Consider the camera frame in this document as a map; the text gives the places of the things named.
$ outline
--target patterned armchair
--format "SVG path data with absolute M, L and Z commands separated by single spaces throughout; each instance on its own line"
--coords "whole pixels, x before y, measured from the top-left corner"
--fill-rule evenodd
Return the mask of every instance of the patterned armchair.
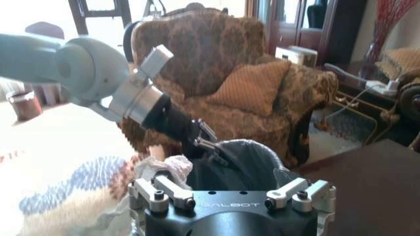
M 131 38 L 135 65 L 141 64 L 152 48 L 160 44 L 175 54 L 155 84 L 169 94 L 181 111 L 192 118 L 204 119 L 219 140 L 253 139 L 276 151 L 288 167 L 304 163 L 309 154 L 311 114 L 313 109 L 333 101 L 335 74 L 292 65 L 279 88 L 273 112 L 268 117 L 260 117 L 209 104 L 207 96 L 217 91 L 236 65 L 276 60 L 264 54 L 261 22 L 203 9 L 137 23 L 132 28 L 125 32 L 125 38 Z M 119 127 L 137 151 L 163 144 L 169 155 L 179 152 L 179 143 L 156 131 L 144 130 L 129 118 L 119 123 Z

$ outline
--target throw pillow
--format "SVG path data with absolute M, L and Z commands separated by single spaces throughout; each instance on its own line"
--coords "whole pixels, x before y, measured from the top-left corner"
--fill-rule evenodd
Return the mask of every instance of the throw pillow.
M 281 80 L 291 62 L 273 61 L 259 65 L 239 65 L 208 102 L 268 116 Z

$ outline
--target window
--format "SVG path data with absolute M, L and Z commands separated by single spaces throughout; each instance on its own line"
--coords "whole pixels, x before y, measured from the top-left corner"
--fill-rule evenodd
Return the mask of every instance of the window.
M 229 15 L 243 17 L 245 0 L 161 0 L 167 12 L 184 8 L 188 3 L 199 2 L 204 7 L 228 8 Z M 147 0 L 128 0 L 132 21 L 143 18 Z M 113 0 L 87 0 L 92 10 L 112 10 Z M 77 37 L 75 20 L 68 0 L 15 0 L 7 1 L 0 8 L 0 32 L 24 33 L 25 27 L 36 22 L 48 22 L 57 25 L 64 31 L 64 38 Z M 120 17 L 87 18 L 89 36 L 117 47 L 123 44 L 123 20 Z

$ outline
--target vase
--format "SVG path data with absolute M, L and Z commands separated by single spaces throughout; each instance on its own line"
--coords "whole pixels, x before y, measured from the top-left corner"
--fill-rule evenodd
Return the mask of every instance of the vase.
M 373 38 L 364 56 L 364 61 L 367 63 L 375 63 L 379 60 L 381 48 L 385 44 L 393 25 L 395 24 L 389 24 L 387 22 L 375 22 Z

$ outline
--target cable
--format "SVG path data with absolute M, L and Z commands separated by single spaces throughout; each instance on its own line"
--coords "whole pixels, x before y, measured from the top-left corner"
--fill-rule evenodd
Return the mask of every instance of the cable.
M 324 120 L 327 120 L 328 118 L 333 117 L 336 114 L 339 114 L 340 112 L 343 112 L 348 107 L 349 105 L 356 101 L 356 99 L 368 91 L 371 90 L 373 87 L 376 86 L 383 86 L 383 85 L 373 85 L 368 88 L 365 88 L 359 94 L 357 96 L 349 101 L 349 103 L 340 109 L 337 110 L 336 112 L 331 113 L 328 116 L 325 116 Z
M 363 81 L 363 82 L 367 82 L 367 81 L 368 81 L 368 80 L 360 78 L 359 76 L 356 76 L 356 75 L 348 73 L 347 71 L 344 71 L 344 70 L 343 70 L 340 67 L 337 67 L 336 65 L 332 65 L 332 64 L 329 64 L 329 63 L 325 63 L 325 64 L 324 64 L 324 67 L 325 67 L 327 69 L 329 69 L 329 70 L 335 70 L 335 71 L 340 72 L 341 74 L 344 74 L 345 76 L 351 77 L 351 78 L 355 79 L 355 80 L 360 80 L 360 81 Z

